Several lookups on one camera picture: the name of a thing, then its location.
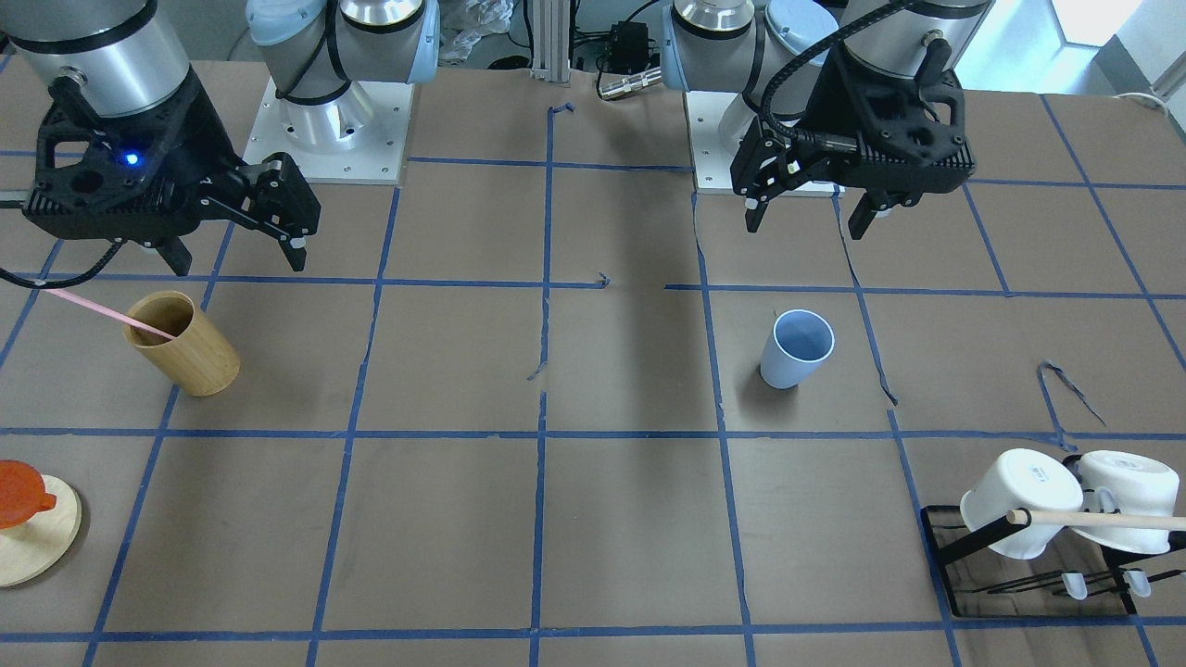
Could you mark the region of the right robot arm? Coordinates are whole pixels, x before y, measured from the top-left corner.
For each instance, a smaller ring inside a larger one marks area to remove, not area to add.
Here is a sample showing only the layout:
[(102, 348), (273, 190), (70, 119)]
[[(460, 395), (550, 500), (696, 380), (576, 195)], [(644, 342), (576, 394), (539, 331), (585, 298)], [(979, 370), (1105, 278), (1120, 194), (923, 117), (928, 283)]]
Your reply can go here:
[(125, 244), (191, 269), (183, 237), (228, 220), (276, 242), (293, 271), (323, 207), (304, 169), (312, 155), (382, 146), (389, 127), (366, 83), (433, 80), (436, 1), (250, 1), (246, 32), (270, 71), (285, 140), (250, 161), (157, 1), (5, 1), (4, 34), (51, 99), (32, 186), (4, 198), (62, 241), (107, 242), (91, 269), (63, 280), (5, 282), (58, 290), (89, 282)]

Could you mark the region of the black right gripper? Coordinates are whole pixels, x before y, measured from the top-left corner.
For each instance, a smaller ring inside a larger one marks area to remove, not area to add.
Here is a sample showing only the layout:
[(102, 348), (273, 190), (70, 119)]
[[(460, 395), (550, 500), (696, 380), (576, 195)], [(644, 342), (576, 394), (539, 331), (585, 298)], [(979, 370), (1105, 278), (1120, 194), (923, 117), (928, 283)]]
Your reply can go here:
[(321, 202), (292, 155), (243, 166), (195, 70), (162, 102), (127, 117), (101, 117), (76, 76), (56, 76), (47, 93), (23, 207), (43, 231), (149, 246), (186, 277), (195, 258), (181, 239), (248, 195), (246, 227), (275, 240), (292, 271), (305, 269)]

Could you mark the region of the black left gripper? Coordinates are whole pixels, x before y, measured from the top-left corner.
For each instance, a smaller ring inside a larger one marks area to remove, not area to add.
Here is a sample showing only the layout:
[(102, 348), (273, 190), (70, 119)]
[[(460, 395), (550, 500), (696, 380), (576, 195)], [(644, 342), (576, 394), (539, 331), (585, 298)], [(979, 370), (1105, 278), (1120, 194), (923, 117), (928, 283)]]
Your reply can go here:
[[(976, 170), (965, 131), (965, 93), (952, 70), (954, 53), (940, 37), (927, 43), (906, 80), (865, 66), (844, 45), (830, 49), (806, 109), (806, 131), (852, 140), (852, 153), (812, 146), (805, 131), (784, 136), (784, 125), (753, 120), (731, 163), (733, 193), (745, 199), (744, 220), (758, 231), (769, 203), (814, 177), (865, 189), (849, 216), (849, 236), (863, 239), (876, 217), (911, 208), (918, 193), (951, 193)], [(801, 150), (806, 147), (806, 160)]]

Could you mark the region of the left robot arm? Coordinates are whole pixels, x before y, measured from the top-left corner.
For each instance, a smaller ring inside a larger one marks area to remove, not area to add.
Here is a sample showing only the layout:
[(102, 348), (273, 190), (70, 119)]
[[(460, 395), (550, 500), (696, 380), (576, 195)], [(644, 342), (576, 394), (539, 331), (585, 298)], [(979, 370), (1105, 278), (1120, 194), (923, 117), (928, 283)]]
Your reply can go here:
[(664, 84), (737, 94), (747, 113), (729, 173), (758, 231), (777, 195), (857, 189), (852, 239), (895, 207), (952, 193), (976, 170), (954, 66), (990, 1), (674, 1)]

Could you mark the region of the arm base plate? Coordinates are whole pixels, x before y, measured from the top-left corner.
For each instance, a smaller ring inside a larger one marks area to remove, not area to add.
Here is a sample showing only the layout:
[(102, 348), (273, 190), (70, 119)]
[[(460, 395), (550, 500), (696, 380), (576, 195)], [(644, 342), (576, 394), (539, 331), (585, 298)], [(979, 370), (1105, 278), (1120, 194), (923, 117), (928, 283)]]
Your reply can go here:
[(398, 186), (415, 93), (406, 83), (353, 82), (338, 100), (302, 106), (279, 100), (269, 81), (243, 159), (285, 152), (310, 184)]
[(733, 193), (731, 165), (753, 117), (741, 94), (686, 93), (686, 117), (696, 191)]

